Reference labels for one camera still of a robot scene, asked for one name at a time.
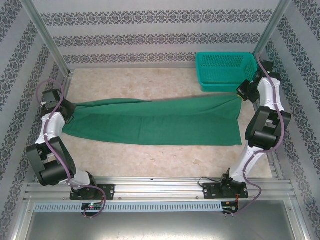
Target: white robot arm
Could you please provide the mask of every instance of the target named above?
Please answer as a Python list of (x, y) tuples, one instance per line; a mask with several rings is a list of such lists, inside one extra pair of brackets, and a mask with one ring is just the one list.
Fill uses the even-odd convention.
[[(43, 96), (45, 102), (42, 103), (41, 108), (42, 128), (40, 136), (34, 145), (26, 148), (27, 156), (37, 179), (43, 186), (67, 184), (68, 180), (66, 171), (60, 162), (57, 161), (57, 159), (50, 160), (51, 157), (54, 158), (54, 154), (48, 149), (45, 143), (46, 136), (50, 145), (59, 154), (69, 169), (72, 178), (68, 184), (71, 186), (79, 186), (73, 188), (75, 191), (83, 188), (80, 186), (94, 185), (93, 177), (91, 177), (88, 172), (80, 171), (76, 168), (72, 157), (60, 138), (62, 129), (66, 122), (72, 119), (76, 106), (66, 99), (63, 99), (58, 111), (49, 119), (51, 112), (60, 101), (60, 96), (57, 89), (45, 91)], [(45, 123), (47, 121), (48, 125), (45, 132)]]
[[(280, 102), (280, 92), (279, 92), (279, 88), (280, 88), (280, 84), (281, 82), (279, 80), (277, 80), (276, 78), (271, 78), (273, 84), (275, 85), (275, 92), (276, 92), (276, 99), (278, 100), (278, 102), (276, 103), (279, 110), (280, 111), (284, 111), (284, 108)], [(264, 107), (264, 108), (269, 108), (269, 110), (271, 111), (276, 111), (275, 109), (275, 103), (273, 100), (273, 88), (270, 85), (268, 79), (266, 77), (263, 77), (258, 86), (257, 86), (257, 90), (259, 92), (260, 95), (260, 106)], [(272, 124), (272, 121), (270, 119), (268, 119), (266, 121), (267, 124)], [(244, 167), (246, 165), (246, 163), (248, 162), (248, 160), (252, 157), (252, 155), (256, 154), (256, 152), (260, 152), (263, 150), (266, 150), (266, 144), (261, 144), (261, 146), (255, 146), (255, 145), (249, 145), (249, 139), (247, 139), (249, 136), (246, 133), (246, 140), (248, 140), (248, 142), (246, 143), (243, 152), (239, 158), (239, 161), (236, 165), (232, 166), (230, 169), (230, 177), (233, 178), (234, 180), (238, 181), (238, 182), (244, 182)], [(253, 158), (253, 160), (249, 163), (249, 165), (246, 168), (246, 175), (248, 175), (250, 173), (250, 171), (252, 170), (253, 166), (257, 163), (257, 161), (259, 160), (259, 158), (261, 158), (261, 156), (263, 156), (265, 153), (257, 153), (255, 155), (255, 157)]]

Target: cable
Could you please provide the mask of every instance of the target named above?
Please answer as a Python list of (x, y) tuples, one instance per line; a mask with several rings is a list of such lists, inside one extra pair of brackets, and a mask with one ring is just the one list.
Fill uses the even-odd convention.
[(221, 179), (217, 181), (217, 180), (213, 180), (213, 179), (211, 179), (211, 178), (209, 178), (209, 177), (200, 177), (199, 180), (198, 180), (198, 185), (199, 185), (200, 187), (202, 187), (202, 188), (204, 188), (204, 185), (201, 185), (201, 184), (200, 184), (200, 180), (201, 180), (201, 179), (208, 179), (208, 180), (210, 180), (210, 181), (212, 181), (212, 182), (215, 182), (215, 183), (219, 183), (219, 182), (221, 181)]
[(264, 68), (264, 66), (261, 64), (260, 62), (260, 54), (258, 53), (256, 56), (255, 56), (255, 59), (258, 63), (258, 65), (260, 66), (261, 70), (264, 72), (265, 76), (267, 77), (267, 80), (268, 82), (270, 83), (270, 85), (272, 86), (272, 90), (273, 90), (273, 102), (274, 102), (274, 108), (279, 116), (279, 119), (280, 119), (280, 125), (281, 125), (281, 134), (280, 134), (280, 138), (279, 138), (279, 141), (278, 143), (272, 148), (272, 149), (269, 149), (269, 150), (261, 150), (261, 151), (257, 151), (256, 153), (254, 153), (250, 158), (249, 160), (246, 162), (246, 164), (244, 165), (244, 168), (243, 168), (243, 178), (244, 180), (250, 184), (251, 186), (254, 186), (256, 188), (259, 189), (259, 193), (257, 194), (257, 196), (255, 196), (253, 198), (253, 200), (246, 206), (244, 206), (243, 208), (241, 208), (239, 211), (237, 211), (236, 213), (234, 213), (234, 215), (237, 215), (239, 213), (241, 213), (243, 210), (245, 210), (247, 207), (249, 207), (251, 204), (253, 204), (261, 195), (262, 193), (262, 188), (260, 186), (258, 186), (257, 184), (253, 183), (253, 182), (250, 182), (248, 179), (247, 179), (247, 176), (246, 176), (246, 170), (247, 170), (247, 167), (248, 165), (250, 164), (250, 162), (254, 159), (254, 157), (257, 155), (257, 154), (268, 154), (268, 153), (271, 153), (271, 152), (274, 152), (275, 150), (277, 150), (280, 145), (282, 144), (282, 141), (284, 139), (284, 136), (285, 136), (285, 122), (284, 122), (284, 118), (282, 117), (281, 115), (281, 112), (279, 110), (279, 107), (278, 107), (278, 102), (277, 102), (277, 94), (276, 94), (276, 90), (275, 90), (275, 84), (274, 82), (272, 81), (271, 77), (269, 76), (268, 72), (266, 71), (266, 69)]
[(42, 81), (37, 87), (36, 87), (36, 100), (39, 103), (39, 105), (41, 106), (41, 101), (39, 100), (39, 89), (40, 87), (47, 82), (53, 82), (59, 85), (60, 89), (61, 89), (61, 98), (60, 101), (58, 102), (58, 104), (56, 105), (56, 107), (54, 108), (54, 110), (51, 112), (51, 114), (49, 115), (48, 119), (45, 121), (44, 123), (44, 129), (43, 129), (43, 133), (44, 133), (44, 142), (47, 145), (47, 147), (50, 149), (50, 151), (53, 153), (53, 155), (55, 156), (55, 158), (60, 162), (60, 164), (63, 166), (65, 173), (67, 175), (68, 180), (66, 181), (66, 183), (72, 187), (72, 188), (90, 188), (90, 189), (96, 189), (98, 191), (100, 191), (102, 193), (102, 201), (103, 201), (103, 206), (101, 207), (100, 211), (98, 211), (95, 215), (93, 216), (87, 216), (86, 215), (86, 211), (88, 210), (88, 208), (86, 208), (83, 212), (84, 218), (90, 218), (93, 219), (95, 217), (97, 217), (99, 214), (102, 213), (102, 211), (105, 209), (106, 206), (106, 202), (107, 202), (107, 196), (106, 193), (99, 187), (97, 186), (91, 186), (91, 185), (74, 185), (72, 183), (70, 183), (71, 181), (71, 174), (70, 171), (67, 167), (67, 165), (64, 163), (64, 161), (62, 160), (62, 158), (59, 156), (59, 154), (54, 150), (54, 148), (51, 146), (51, 144), (48, 141), (48, 133), (47, 133), (47, 128), (48, 128), (48, 124), (49, 121), (51, 121), (52, 116), (55, 114), (55, 112), (58, 110), (58, 108), (60, 107), (62, 101), (64, 100), (65, 97), (65, 91), (63, 86), (61, 85), (60, 82), (53, 80), (53, 79), (48, 79), (45, 81)]
[(236, 208), (237, 208), (239, 207), (239, 194), (236, 194), (235, 197), (236, 197), (235, 203), (237, 203), (236, 205)]

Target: metal pole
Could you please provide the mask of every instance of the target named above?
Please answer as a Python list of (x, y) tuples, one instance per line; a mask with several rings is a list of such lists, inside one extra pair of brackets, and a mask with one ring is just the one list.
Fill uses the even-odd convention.
[(279, 21), (281, 20), (282, 16), (284, 15), (285, 11), (287, 10), (291, 0), (280, 0), (278, 6), (273, 12), (269, 23), (267, 24), (262, 36), (259, 39), (258, 44), (256, 45), (253, 55), (260, 54), (265, 46), (267, 45), (271, 35), (273, 34), (274, 30), (276, 29)]
[(39, 34), (42, 36), (44, 43), (46, 44), (54, 60), (58, 64), (63, 76), (66, 77), (69, 74), (70, 70), (62, 54), (60, 53), (53, 37), (51, 36), (46, 24), (44, 23), (41, 15), (34, 5), (33, 0), (21, 0), (21, 3), (28, 13), (29, 17), (31, 18), (36, 29), (38, 30)]

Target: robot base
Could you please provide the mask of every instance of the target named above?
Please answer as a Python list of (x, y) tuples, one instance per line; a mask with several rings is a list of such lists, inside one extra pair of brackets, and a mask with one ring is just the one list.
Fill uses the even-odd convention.
[[(90, 173), (90, 185), (96, 186), (102, 189), (105, 193), (106, 200), (113, 200), (115, 195), (115, 186), (114, 184), (97, 184), (94, 176)], [(83, 187), (81, 189), (75, 190), (71, 189), (70, 200), (100, 200), (103, 198), (103, 194), (94, 188), (91, 187)]]
[(222, 175), (221, 182), (206, 182), (202, 184), (204, 199), (239, 199), (249, 198), (245, 182), (235, 181), (230, 177), (230, 168)]

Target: decorative stripe pattern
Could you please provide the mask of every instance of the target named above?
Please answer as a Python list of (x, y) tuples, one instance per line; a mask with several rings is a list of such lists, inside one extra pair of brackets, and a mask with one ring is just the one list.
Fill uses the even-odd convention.
[(0, 10), (0, 43), (3, 42), (21, 9), (22, 4), (19, 0), (7, 0), (4, 3)]
[(58, 47), (163, 44), (256, 44), (259, 33), (137, 34), (54, 37)]
[(65, 84), (67, 84), (66, 80), (69, 78), (69, 74), (67, 74), (65, 77), (62, 79), (62, 86), (65, 87)]
[[(59, 68), (58, 64), (56, 62), (54, 62), (53, 68), (52, 68), (52, 70), (50, 72), (49, 79), (57, 80), (59, 72), (60, 72), (60, 68)], [(46, 87), (45, 87), (44, 91), (52, 90), (52, 89), (54, 89), (54, 87), (55, 87), (55, 83), (50, 81), (50, 82), (48, 82), (46, 84)]]
[(65, 55), (67, 64), (194, 62), (196, 52)]
[(37, 35), (38, 31), (32, 21), (30, 21), (0, 79), (0, 112), (6, 104), (6, 99), (11, 92), (13, 84), (17, 80), (18, 74), (25, 63), (26, 57)]
[(286, 17), (283, 17), (277, 26), (282, 39), (293, 57), (294, 63), (300, 71), (303, 80), (311, 93), (312, 99), (315, 100), (318, 110), (320, 111), (320, 81), (319, 74), (316, 72), (313, 63), (307, 56), (305, 49), (302, 47), (297, 34), (292, 29)]
[(70, 12), (41, 14), (48, 27), (111, 24), (177, 23), (266, 23), (273, 11), (267, 10), (160, 10)]
[[(303, 108), (300, 104), (297, 94), (295, 93), (295, 90), (293, 89), (292, 84), (290, 83), (289, 76), (275, 48), (274, 43), (272, 41), (269, 41), (269, 43), (265, 47), (265, 50), (270, 58), (270, 61), (274, 63), (274, 71), (280, 73), (281, 75), (281, 85), (283, 87), (285, 97), (289, 105), (291, 106), (291, 111), (293, 116), (295, 117), (295, 121), (297, 122), (297, 125), (300, 129), (301, 127), (304, 128), (304, 130), (300, 131), (300, 133), (303, 136), (307, 135), (312, 136), (312, 138), (314, 138), (313, 131), (309, 129), (310, 124), (308, 124), (308, 119), (304, 116), (305, 113), (303, 112)], [(295, 149), (295, 144), (293, 143), (293, 140), (290, 137), (289, 132), (285, 133), (283, 144), (288, 156), (288, 160), (291, 164), (295, 180), (298, 183), (299, 190), (302, 192), (303, 202), (306, 206), (306, 210), (309, 212), (309, 218), (312, 221), (312, 226), (315, 229), (316, 235), (320, 238), (320, 213), (318, 212), (319, 209), (316, 206), (315, 198), (312, 196), (313, 193), (310, 190), (310, 184), (307, 182), (307, 176), (305, 175), (305, 171), (302, 168), (302, 164)], [(313, 160), (317, 166), (320, 166), (320, 161), (315, 161), (315, 159), (319, 157), (319, 152), (317, 153), (317, 151), (314, 152), (315, 156), (313, 157)]]
[(276, 158), (277, 158), (276, 161), (278, 162), (278, 164), (280, 166), (280, 170), (281, 170), (282, 176), (283, 176), (284, 179), (287, 179), (286, 175), (285, 175), (285, 172), (284, 172), (284, 168), (282, 166), (282, 163), (279, 161), (280, 158), (279, 158), (279, 154), (277, 153), (277, 151), (275, 151), (275, 155), (276, 155)]
[(315, 0), (294, 0), (294, 5), (310, 26), (316, 39), (320, 41), (320, 7)]
[[(41, 126), (42, 126), (41, 119), (39, 117), (36, 117), (31, 127), (31, 131), (29, 133), (29, 137), (25, 145), (26, 147), (35, 143), (35, 141), (38, 138), (39, 132), (41, 130)], [(7, 239), (7, 234), (9, 232), (10, 224), (13, 220), (14, 212), (17, 207), (17, 202), (19, 199), (19, 195), (21, 193), (23, 182), (26, 178), (28, 168), (29, 168), (29, 160), (26, 154), (26, 150), (24, 150), (24, 153), (21, 156), (21, 160), (19, 162), (19, 167), (17, 169), (17, 172), (14, 176), (14, 180), (12, 182), (12, 187), (10, 188), (10, 195), (7, 197), (8, 200), (5, 203), (4, 211), (1, 214), (0, 240)]]
[(50, 52), (47, 46), (44, 45), (23, 91), (23, 95), (21, 96), (17, 110), (14, 113), (14, 117), (12, 118), (7, 135), (4, 137), (0, 149), (0, 180), (3, 179), (3, 174), (6, 172), (7, 165), (9, 164), (9, 160), (12, 155), (13, 147), (16, 145), (18, 135), (21, 132), (21, 128), (25, 121), (31, 101), (34, 97), (37, 83), (41, 78), (49, 55)]
[[(276, 61), (279, 61), (279, 56), (276, 57), (271, 54), (275, 51), (275, 46), (272, 42), (269, 42), (265, 49), (270, 55), (269, 57), (272, 62), (275, 63)], [(302, 140), (307, 147), (310, 159), (313, 161), (313, 166), (316, 169), (316, 173), (320, 175), (320, 144), (314, 130), (311, 128), (311, 124), (309, 123), (308, 118), (306, 117), (306, 113), (304, 112), (298, 95), (296, 94), (296, 91), (292, 83), (290, 82), (285, 67), (278, 62), (275, 63), (275, 65), (276, 64), (278, 66), (276, 72), (281, 74), (281, 86), (284, 90), (285, 97), (290, 105), (292, 115), (297, 123), (297, 127), (300, 129)]]

